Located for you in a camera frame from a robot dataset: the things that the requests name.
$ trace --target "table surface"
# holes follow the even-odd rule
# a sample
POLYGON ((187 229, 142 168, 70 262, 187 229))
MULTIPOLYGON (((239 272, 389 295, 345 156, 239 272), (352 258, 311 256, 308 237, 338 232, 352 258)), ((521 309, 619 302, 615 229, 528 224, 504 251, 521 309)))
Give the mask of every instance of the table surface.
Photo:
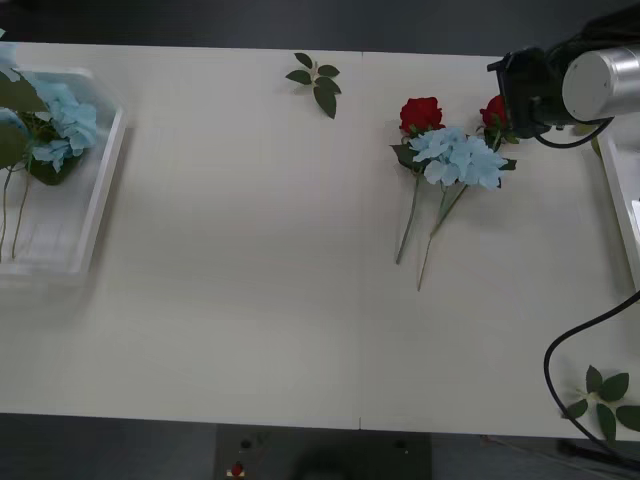
MULTIPOLYGON (((342 72, 332 121, 284 79, 288 51, 24 44, 18 57, 91 69, 131 118, 87 284, 28 306, 0 297, 1 412, 578 435, 542 356, 633 292, 589 149, 505 149, 517 170, 465 194, 417 292, 439 200, 425 186, 393 261, 412 193, 388 147, 399 110, 436 96, 444 123, 472 133, 497 93, 493 58, 313 52, 342 72)), ((565 399, 593 364, 630 371, 640 400, 639 309, 559 349, 565 399)))

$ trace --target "gray floor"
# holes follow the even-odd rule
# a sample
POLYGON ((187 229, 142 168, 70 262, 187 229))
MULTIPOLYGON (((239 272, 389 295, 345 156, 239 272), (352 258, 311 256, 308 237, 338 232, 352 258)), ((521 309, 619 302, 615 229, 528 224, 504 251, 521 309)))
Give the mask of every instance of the gray floor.
POLYGON ((11 39, 503 55, 548 46, 630 0, 14 0, 11 39))
MULTIPOLYGON (((502 55, 548 46, 615 0, 15 0, 16 41, 502 55)), ((510 439, 553 453, 550 439, 510 439)), ((0 415, 0 480, 209 480, 213 425, 0 415)), ((433 478, 589 479, 548 457, 435 435, 433 478)))
MULTIPOLYGON (((237 435, 229 435, 229 427, 219 429, 215 425, 194 423, 3 415, 0 416, 0 479, 214 480, 217 443, 236 445, 235 437, 237 435), (218 430, 227 434, 218 437, 218 430)), ((611 468, 592 462, 582 461, 576 465, 597 470, 585 471, 560 464, 558 460, 570 463, 572 460, 557 456, 552 439, 499 437, 497 440, 510 442, 516 449, 488 442, 477 435, 432 435, 431 478, 598 480, 603 478, 601 475, 622 480, 638 478, 629 473, 620 476, 619 471, 616 472, 619 476, 614 476, 609 473, 611 468)), ((227 445, 222 450, 228 452, 232 448, 227 445)), ((254 476, 247 480, 259 478, 279 477, 254 476)), ((428 480, 426 476, 401 478, 428 480)))

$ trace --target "clear plastic bin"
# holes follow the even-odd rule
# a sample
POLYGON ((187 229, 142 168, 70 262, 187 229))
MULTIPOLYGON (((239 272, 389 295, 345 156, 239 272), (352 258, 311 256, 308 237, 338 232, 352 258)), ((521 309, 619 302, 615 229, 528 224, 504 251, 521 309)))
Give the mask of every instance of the clear plastic bin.
MULTIPOLYGON (((26 173, 13 173, 7 190, 7 229, 0 263, 0 286, 17 284, 76 283, 89 270, 96 235, 125 131, 123 106, 114 95, 84 69, 22 68, 49 82, 64 82, 80 102, 97 109, 96 145, 85 152, 81 162, 64 182, 47 186, 31 179, 29 195, 16 242, 16 258, 11 249, 26 173)), ((7 171, 0 172, 4 186, 7 171)))

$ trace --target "white container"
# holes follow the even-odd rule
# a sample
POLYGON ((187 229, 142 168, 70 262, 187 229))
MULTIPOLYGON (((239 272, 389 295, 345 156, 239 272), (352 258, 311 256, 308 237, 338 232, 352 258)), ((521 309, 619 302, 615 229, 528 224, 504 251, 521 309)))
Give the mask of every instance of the white container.
POLYGON ((640 290, 640 115, 623 115, 598 137, 622 240, 640 290))
MULTIPOLYGON (((87 70, 32 67, 21 70, 33 72, 44 81, 69 85, 78 101, 96 107, 98 129, 96 145, 85 152, 80 163, 60 185, 47 186, 31 179, 15 259, 11 258, 11 249, 26 175, 22 171, 11 176, 0 285, 6 285, 7 280, 77 283, 84 278, 91 263, 124 135, 125 112, 113 94, 87 70)), ((4 186, 6 176, 7 171, 2 170, 0 186, 4 186)))

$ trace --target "black cable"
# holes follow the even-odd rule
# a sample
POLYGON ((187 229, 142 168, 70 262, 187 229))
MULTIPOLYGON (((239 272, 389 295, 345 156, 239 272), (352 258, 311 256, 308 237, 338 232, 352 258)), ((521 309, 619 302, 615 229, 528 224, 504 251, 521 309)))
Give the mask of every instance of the black cable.
POLYGON ((580 430, 589 440, 591 440, 593 443, 598 445, 602 450, 604 450, 609 455, 611 455, 613 459, 616 460, 617 463, 635 471, 640 471, 639 461, 620 455, 613 448, 609 447, 605 442, 596 438, 591 432, 589 432, 589 430, 587 430, 585 427, 580 425, 580 423, 578 423, 578 421, 569 414, 569 410, 567 410, 567 407, 564 406, 564 404, 560 400, 560 397, 558 397, 558 394, 556 393, 556 389, 553 387, 553 382, 551 381, 551 375, 549 373, 549 363, 551 362, 551 355, 553 354, 553 351, 556 348, 558 348, 558 345, 560 345, 562 342, 564 342, 568 338, 573 337, 574 335, 588 328, 594 327, 604 322, 605 320, 610 319, 614 315, 617 315, 618 313, 629 308, 631 305, 633 305, 638 301, 640 301, 640 291, 634 293, 631 297, 629 297, 627 300, 622 302, 620 305, 612 308, 606 313, 603 313, 599 317, 596 317, 593 320, 589 320, 588 322, 585 322, 582 325, 578 325, 577 327, 572 328, 568 332, 563 333, 558 338, 556 338, 551 343, 551 345, 549 345, 549 348, 547 348, 547 351, 544 354, 544 379, 545 379, 545 382, 547 382, 547 388, 549 389, 549 392, 551 393, 553 400, 556 402, 556 404, 560 408, 560 411, 563 413, 563 415, 567 419, 569 419, 569 421, 573 424, 573 426, 576 427, 578 430, 580 430))
POLYGON ((596 128, 589 135, 587 135, 586 137, 582 137, 580 140, 577 140, 577 141, 571 142, 571 143, 555 143, 555 142, 551 142, 551 141, 547 140, 546 138, 542 137, 542 135, 540 135, 538 132, 534 132, 533 136, 541 144, 546 145, 547 147, 551 147, 551 148, 567 149, 567 148, 579 147, 580 145, 584 145, 585 143, 590 142, 595 137, 597 137, 602 132, 604 132, 604 129, 607 128, 611 124, 612 121, 613 121, 613 118, 606 119, 604 122, 602 122, 600 124, 600 126, 598 128, 596 128))
MULTIPOLYGON (((545 125, 544 123, 540 123, 535 119, 535 116, 533 115, 533 108, 536 104, 536 100, 535 99, 531 99, 531 101, 529 102, 529 120, 536 124, 536 125, 540 125, 541 127, 549 127, 548 125, 545 125)), ((567 149, 567 148, 574 148, 574 147, 579 147, 580 145, 584 145, 587 142, 590 142, 591 140, 593 140, 595 137, 597 137, 598 135, 600 135, 602 132, 604 132, 605 128, 607 128, 611 122, 613 122, 613 117, 611 118, 607 118, 606 120, 604 120, 600 126, 598 128, 596 128, 593 132, 591 132, 589 135, 582 137, 580 140, 577 140, 575 142, 571 142, 571 143, 555 143, 555 142, 551 142, 549 140, 547 140, 546 138, 544 138, 542 135, 540 135, 538 132, 534 132, 533 133, 533 137, 538 140, 541 144, 547 146, 547 147, 551 147, 551 148, 560 148, 560 149, 567 149)))

